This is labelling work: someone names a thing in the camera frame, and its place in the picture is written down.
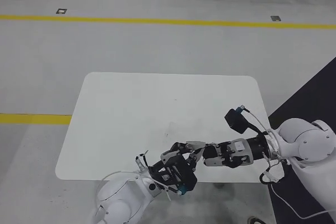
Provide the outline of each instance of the gray floor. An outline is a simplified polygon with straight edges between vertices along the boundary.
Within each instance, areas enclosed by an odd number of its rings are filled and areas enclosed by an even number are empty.
[[[336,0],[4,0],[0,14],[336,24]],[[72,114],[90,72],[248,75],[275,111],[336,56],[336,30],[0,20],[0,113]],[[0,124],[0,224],[86,223],[94,181],[55,165],[67,126]],[[275,223],[267,188],[227,184],[168,202],[141,223]]]

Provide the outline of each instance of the black cable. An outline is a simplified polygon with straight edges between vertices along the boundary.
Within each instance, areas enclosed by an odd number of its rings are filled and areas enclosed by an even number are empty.
[[[143,160],[144,160],[144,164],[147,166],[147,167],[149,167],[148,166],[148,163],[147,163],[147,160],[146,160],[146,155],[145,154],[139,154],[139,156],[141,156],[141,157],[143,157]]]
[[[146,156],[143,156],[143,160],[144,160],[144,164],[146,164],[146,166],[148,167],[148,163],[147,163],[147,160],[146,160]]]
[[[277,181],[277,182],[273,182],[273,181],[266,182],[266,181],[263,180],[263,177],[265,176],[265,174],[262,173],[262,174],[260,174],[260,176],[259,176],[259,180],[260,180],[260,182],[261,182],[262,184],[265,184],[265,185],[279,184],[279,183],[281,183],[281,182],[282,182],[282,181],[283,181],[283,180],[290,174],[290,172],[291,172],[291,170],[292,170],[291,165],[288,165],[287,162],[282,162],[282,168],[283,168],[283,170],[284,170],[284,177],[281,178],[279,181]]]

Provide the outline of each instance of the yellow floor line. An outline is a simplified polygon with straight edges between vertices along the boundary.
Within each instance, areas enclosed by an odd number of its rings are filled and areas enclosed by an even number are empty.
[[[203,20],[171,20],[163,18],[95,18],[69,16],[34,16],[34,15],[0,15],[0,20],[30,20],[57,22],[105,22],[123,24],[166,24],[192,26],[237,26],[275,29],[320,29],[336,30],[333,24],[298,24],[285,22],[238,22],[238,21],[203,21]]]
[[[0,124],[59,124],[68,125],[72,115],[0,114]]]

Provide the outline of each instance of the white tabletop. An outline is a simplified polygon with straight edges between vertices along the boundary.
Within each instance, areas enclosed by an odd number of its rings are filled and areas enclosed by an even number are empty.
[[[64,180],[100,180],[133,171],[136,155],[149,150],[153,165],[175,142],[224,142],[251,138],[231,130],[224,116],[245,105],[266,126],[268,117],[255,79],[248,76],[101,73],[86,76],[56,166]],[[249,115],[247,120],[258,127]],[[264,160],[235,169],[206,167],[199,182],[259,182]]]

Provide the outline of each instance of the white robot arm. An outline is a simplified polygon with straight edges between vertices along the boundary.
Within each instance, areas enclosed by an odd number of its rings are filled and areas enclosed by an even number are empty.
[[[279,155],[288,158],[306,190],[326,209],[336,209],[336,135],[321,120],[286,120],[271,130]],[[336,211],[330,212],[336,223]]]
[[[230,168],[251,165],[254,160],[263,158],[278,160],[285,166],[290,162],[305,188],[330,211],[336,223],[336,135],[331,128],[320,120],[309,123],[302,119],[289,119],[276,130],[264,128],[262,132],[241,115],[244,110],[251,113],[241,106],[231,109],[225,119],[233,130],[243,133],[250,128],[258,133],[256,137],[219,144],[176,142],[153,166],[144,166],[136,157],[139,171],[129,172],[133,174],[129,178],[109,181],[96,191],[97,209],[93,223],[137,223],[148,204],[162,190],[180,195],[193,190],[197,182],[195,166],[201,157],[206,166]],[[185,153],[189,153],[187,159],[183,157]],[[260,181],[263,184],[280,183],[282,179],[276,180],[269,169],[270,165],[260,176]],[[270,182],[264,182],[263,176]]]

